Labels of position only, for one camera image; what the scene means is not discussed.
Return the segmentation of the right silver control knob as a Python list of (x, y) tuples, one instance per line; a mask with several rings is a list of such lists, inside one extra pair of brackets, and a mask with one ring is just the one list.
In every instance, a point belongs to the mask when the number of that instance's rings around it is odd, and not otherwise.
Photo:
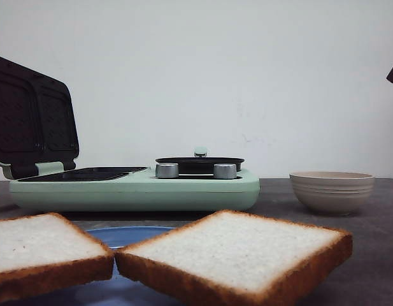
[(213, 166), (213, 177), (215, 179), (231, 180), (237, 177), (236, 164), (217, 163)]

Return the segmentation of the mint green breakfast maker base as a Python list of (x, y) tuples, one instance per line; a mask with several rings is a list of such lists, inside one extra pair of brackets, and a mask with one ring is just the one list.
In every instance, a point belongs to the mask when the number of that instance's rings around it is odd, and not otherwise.
[[(197, 147), (192, 157), (210, 156)], [(259, 178), (242, 166), (231, 180), (213, 174), (157, 178), (155, 166), (50, 170), (13, 180), (9, 190), (18, 206), (47, 212), (246, 210), (259, 195)]]

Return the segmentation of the breakfast maker hinged lid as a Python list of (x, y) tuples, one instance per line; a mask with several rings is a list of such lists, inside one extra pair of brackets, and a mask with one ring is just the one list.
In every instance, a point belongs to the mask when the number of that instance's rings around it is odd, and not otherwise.
[(75, 169), (79, 143), (71, 95), (50, 76), (0, 57), (0, 168), (8, 179), (39, 166)]

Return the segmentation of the left silver control knob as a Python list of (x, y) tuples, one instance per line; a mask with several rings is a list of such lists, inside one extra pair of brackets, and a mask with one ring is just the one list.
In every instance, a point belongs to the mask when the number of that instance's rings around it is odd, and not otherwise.
[(179, 176), (178, 163), (159, 163), (155, 166), (155, 176), (158, 179), (175, 179)]

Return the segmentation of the black round frying pan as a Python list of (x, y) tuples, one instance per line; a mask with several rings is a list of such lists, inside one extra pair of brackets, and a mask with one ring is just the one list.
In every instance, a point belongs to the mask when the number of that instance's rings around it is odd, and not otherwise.
[(235, 164), (236, 171), (241, 170), (245, 161), (238, 157), (163, 157), (157, 163), (177, 163), (179, 174), (213, 174), (215, 164)]

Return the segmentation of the beige ribbed ceramic bowl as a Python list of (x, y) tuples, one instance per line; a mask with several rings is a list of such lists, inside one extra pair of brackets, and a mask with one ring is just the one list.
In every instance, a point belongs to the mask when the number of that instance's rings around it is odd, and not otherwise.
[(290, 174), (297, 199), (308, 209), (329, 215), (348, 215), (366, 203), (375, 177), (364, 173), (300, 171)]

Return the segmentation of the blue ceramic plate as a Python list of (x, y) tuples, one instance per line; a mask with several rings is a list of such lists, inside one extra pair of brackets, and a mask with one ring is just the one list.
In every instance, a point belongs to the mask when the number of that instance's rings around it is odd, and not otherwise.
[[(89, 233), (112, 249), (139, 242), (171, 230), (161, 226), (125, 226), (92, 229)], [(121, 276), (117, 268), (109, 280), (60, 289), (44, 295), (6, 302), (5, 305), (182, 305), (177, 299)]]

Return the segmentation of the silver control knob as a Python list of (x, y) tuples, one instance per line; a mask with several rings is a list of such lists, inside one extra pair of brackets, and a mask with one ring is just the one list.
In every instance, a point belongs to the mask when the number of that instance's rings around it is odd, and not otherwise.
[(236, 164), (217, 163), (213, 166), (213, 177), (215, 179), (231, 180), (237, 177)]
[(175, 179), (179, 176), (178, 163), (159, 163), (155, 166), (155, 176), (158, 179)]

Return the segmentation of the white bread slice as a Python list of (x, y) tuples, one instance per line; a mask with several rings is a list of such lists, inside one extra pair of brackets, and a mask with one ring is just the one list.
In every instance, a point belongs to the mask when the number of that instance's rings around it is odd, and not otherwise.
[(221, 210), (115, 253), (124, 277), (186, 305), (294, 305), (352, 255), (352, 234)]
[(57, 213), (0, 220), (0, 303), (113, 275), (114, 253)]

